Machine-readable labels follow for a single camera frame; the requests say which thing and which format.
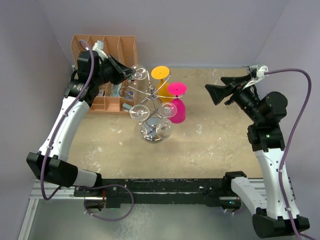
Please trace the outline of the orange plastic wine glass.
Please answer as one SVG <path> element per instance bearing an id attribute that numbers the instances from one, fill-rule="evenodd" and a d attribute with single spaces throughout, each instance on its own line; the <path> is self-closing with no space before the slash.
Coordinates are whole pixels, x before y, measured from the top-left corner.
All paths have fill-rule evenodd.
<path id="1" fill-rule="evenodd" d="M 174 96 L 168 91 L 168 81 L 171 77 L 170 69 L 164 65 L 157 66 L 151 71 L 151 76 L 155 80 L 160 80 L 156 87 L 155 97 L 162 103 L 172 102 Z"/>

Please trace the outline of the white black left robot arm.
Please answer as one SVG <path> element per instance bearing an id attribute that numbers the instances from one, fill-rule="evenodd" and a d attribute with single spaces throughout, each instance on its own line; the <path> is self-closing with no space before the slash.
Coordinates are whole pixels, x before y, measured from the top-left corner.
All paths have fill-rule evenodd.
<path id="1" fill-rule="evenodd" d="M 91 196 L 98 196 L 103 191 L 101 174 L 68 163 L 70 147 L 82 119 L 99 93 L 99 87 L 106 83 L 118 85 L 135 71 L 111 55 L 99 56 L 95 50 L 82 51 L 77 64 L 49 136 L 36 153 L 27 155 L 26 162 L 42 182 L 62 187 L 85 186 Z"/>

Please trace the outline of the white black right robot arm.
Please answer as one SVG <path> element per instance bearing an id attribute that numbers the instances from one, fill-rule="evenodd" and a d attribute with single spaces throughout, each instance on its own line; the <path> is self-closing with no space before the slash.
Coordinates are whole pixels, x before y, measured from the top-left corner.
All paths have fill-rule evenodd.
<path id="1" fill-rule="evenodd" d="M 252 214 L 259 238 L 299 236 L 310 228 L 310 222 L 298 210 L 283 160 L 289 145 L 285 144 L 279 123 L 287 115 L 288 100 L 277 91 L 260 99 L 256 87 L 248 86 L 249 78 L 222 77 L 223 86 L 206 84 L 205 89 L 215 105 L 229 97 L 225 105 L 236 103 L 252 120 L 247 137 L 262 172 L 266 197 L 240 172 L 227 172 L 222 190 L 228 196 L 240 197 Z"/>

